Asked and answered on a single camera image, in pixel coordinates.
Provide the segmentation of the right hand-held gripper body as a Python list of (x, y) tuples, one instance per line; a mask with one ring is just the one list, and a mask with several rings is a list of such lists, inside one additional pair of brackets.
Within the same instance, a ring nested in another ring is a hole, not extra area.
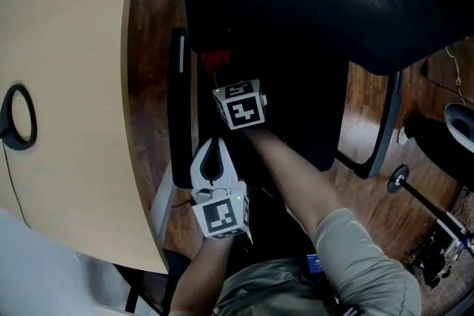
[(213, 90), (218, 112), (231, 130), (263, 124), (267, 97), (258, 79)]

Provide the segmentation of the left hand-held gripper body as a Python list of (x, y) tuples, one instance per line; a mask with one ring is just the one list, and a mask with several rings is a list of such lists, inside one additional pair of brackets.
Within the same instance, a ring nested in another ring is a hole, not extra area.
[(221, 240), (249, 231), (249, 199), (243, 181), (194, 189), (195, 217), (206, 239)]

